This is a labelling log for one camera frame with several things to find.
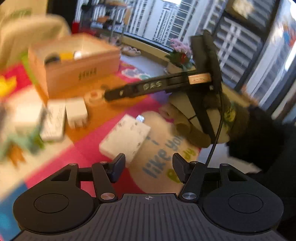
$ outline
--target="orange label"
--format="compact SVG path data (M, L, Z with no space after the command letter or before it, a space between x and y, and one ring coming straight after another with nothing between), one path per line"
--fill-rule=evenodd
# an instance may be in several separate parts
M211 75L209 73L190 75L190 76L188 76L188 79L189 79L189 83L191 85L212 81Z

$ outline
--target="orange box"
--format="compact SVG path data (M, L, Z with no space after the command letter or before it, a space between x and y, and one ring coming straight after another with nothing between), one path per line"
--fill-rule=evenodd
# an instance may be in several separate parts
M53 55L75 51L81 51L81 59L44 64ZM51 98L75 85L116 73L120 49L89 34L74 34L32 45L28 59L39 85Z

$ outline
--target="ribbed gray surface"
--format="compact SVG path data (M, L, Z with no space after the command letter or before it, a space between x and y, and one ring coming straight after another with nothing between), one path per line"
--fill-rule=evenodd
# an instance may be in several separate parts
M24 231L16 241L281 241L275 232L259 235L228 233L211 224L195 204L174 194L125 194L102 204L84 226L65 234L38 235Z

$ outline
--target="floor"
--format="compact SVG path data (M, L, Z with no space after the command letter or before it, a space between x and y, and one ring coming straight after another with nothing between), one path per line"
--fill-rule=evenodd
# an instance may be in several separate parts
M129 57L122 55L121 60L131 64L138 69L146 72L151 77L156 77L160 75L164 75L164 66L144 57L144 56L137 56L137 57ZM205 163L207 156L210 152L212 146L206 149L202 149L198 161ZM240 170L243 173L247 172L258 172L260 171L259 168L254 166L253 164L249 164L247 162L241 161L236 158L232 158L228 156L228 148L226 144L218 144L215 148L215 152L211 158L209 163L209 167L219 167L221 163L228 163Z

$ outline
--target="silver bolt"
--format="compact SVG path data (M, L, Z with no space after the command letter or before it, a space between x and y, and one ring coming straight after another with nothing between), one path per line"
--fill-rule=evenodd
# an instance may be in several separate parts
M186 193L183 193L182 197L187 200L193 200L193 199L196 199L196 194L193 192L186 192Z
M101 198L104 200L112 200L113 198L115 198L115 194L111 192L105 192L101 195Z

